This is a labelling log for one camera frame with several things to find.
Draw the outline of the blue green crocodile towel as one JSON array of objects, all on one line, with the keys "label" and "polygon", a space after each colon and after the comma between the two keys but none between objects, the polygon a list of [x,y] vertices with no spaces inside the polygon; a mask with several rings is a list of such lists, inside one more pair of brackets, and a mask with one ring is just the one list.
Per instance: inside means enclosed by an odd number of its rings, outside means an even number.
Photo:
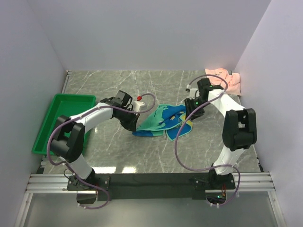
[{"label": "blue green crocodile towel", "polygon": [[192,131],[192,121],[186,122],[185,119],[186,107],[184,105],[159,105],[132,134],[136,137],[165,135],[169,140],[174,141],[181,127],[180,136]]}]

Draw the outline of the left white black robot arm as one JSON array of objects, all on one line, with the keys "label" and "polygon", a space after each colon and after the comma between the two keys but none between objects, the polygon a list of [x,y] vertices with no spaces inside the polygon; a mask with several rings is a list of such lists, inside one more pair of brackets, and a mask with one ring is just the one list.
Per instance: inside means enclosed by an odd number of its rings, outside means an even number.
[{"label": "left white black robot arm", "polygon": [[87,111],[71,117],[62,115],[57,118],[50,151],[79,177],[79,186],[90,190],[94,187],[96,177],[95,171],[82,154],[86,133],[112,118],[118,119],[126,130],[134,132],[140,116],[138,112],[145,106],[140,98],[133,101],[129,94],[118,91],[115,97],[105,98]]}]

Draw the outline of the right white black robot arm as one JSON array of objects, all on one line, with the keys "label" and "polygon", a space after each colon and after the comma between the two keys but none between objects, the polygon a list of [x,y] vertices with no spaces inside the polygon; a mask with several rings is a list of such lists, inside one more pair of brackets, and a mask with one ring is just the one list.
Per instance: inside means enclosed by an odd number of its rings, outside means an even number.
[{"label": "right white black robot arm", "polygon": [[208,177],[209,185],[218,189],[225,183],[224,175],[232,172],[241,154],[257,141],[256,113],[235,102],[220,85],[211,85],[209,78],[197,82],[198,88],[187,85],[186,116],[191,120],[201,117],[204,107],[212,104],[224,117],[223,149],[214,162],[215,173]]}]

